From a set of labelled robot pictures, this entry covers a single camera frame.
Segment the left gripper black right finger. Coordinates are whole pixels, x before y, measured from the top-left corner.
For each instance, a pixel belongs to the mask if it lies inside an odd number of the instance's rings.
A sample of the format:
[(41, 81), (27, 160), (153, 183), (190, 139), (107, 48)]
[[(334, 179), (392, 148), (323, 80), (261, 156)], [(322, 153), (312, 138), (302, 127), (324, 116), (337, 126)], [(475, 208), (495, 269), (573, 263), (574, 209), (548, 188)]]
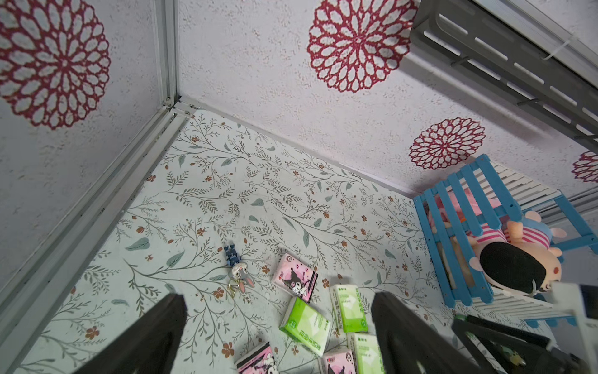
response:
[(371, 314), (385, 372), (481, 372), (395, 295), (377, 293)]

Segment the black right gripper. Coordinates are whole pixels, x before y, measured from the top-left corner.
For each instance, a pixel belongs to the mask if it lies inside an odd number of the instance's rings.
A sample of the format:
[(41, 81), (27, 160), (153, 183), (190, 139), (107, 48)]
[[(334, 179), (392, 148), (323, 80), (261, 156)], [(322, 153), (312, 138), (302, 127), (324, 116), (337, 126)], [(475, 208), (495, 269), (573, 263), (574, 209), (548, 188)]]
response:
[(529, 331), (476, 316), (456, 317), (456, 338), (485, 373), (587, 373), (589, 365), (552, 346), (551, 340)]

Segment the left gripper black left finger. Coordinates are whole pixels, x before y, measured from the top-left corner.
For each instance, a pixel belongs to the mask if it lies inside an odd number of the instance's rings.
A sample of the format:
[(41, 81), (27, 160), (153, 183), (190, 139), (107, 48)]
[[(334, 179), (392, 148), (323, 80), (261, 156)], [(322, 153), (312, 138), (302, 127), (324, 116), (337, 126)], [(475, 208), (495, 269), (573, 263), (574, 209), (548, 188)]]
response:
[(169, 373), (187, 321), (183, 295), (169, 294), (78, 373)]

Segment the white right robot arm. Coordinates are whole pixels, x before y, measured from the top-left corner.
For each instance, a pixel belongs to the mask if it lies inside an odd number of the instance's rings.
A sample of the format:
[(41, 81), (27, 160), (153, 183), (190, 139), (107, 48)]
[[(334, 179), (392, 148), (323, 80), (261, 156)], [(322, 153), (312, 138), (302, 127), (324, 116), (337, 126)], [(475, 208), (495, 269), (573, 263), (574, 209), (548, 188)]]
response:
[(564, 320), (579, 328), (586, 359), (563, 352), (549, 338), (476, 316), (456, 317), (453, 332), (486, 373), (596, 373), (597, 287), (557, 283), (552, 297), (551, 304), (504, 291), (478, 309), (521, 319), (531, 328)]

